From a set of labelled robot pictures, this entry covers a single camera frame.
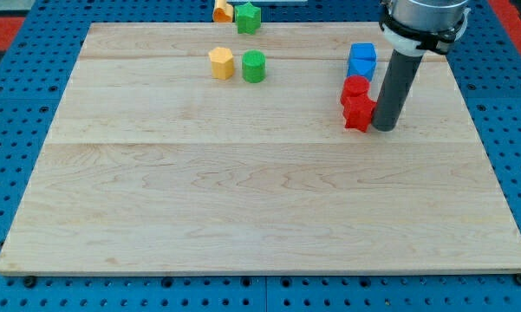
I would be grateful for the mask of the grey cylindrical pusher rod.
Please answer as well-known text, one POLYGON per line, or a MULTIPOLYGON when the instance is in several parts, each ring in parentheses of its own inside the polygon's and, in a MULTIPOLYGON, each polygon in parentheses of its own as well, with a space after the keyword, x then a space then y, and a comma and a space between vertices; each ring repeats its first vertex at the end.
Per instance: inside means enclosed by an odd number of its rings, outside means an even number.
POLYGON ((421 55, 393 51, 372 116, 372 126, 378 131, 394 130, 421 61, 421 55))

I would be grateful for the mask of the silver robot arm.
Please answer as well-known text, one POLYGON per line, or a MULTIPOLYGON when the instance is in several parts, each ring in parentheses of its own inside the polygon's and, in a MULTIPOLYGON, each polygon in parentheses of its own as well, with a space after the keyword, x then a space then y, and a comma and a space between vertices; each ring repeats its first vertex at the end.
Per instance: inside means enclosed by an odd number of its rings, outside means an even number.
POLYGON ((464 35, 467 0, 386 0, 379 26, 393 46, 372 118, 382 132, 393 130, 424 54, 447 55, 464 35))

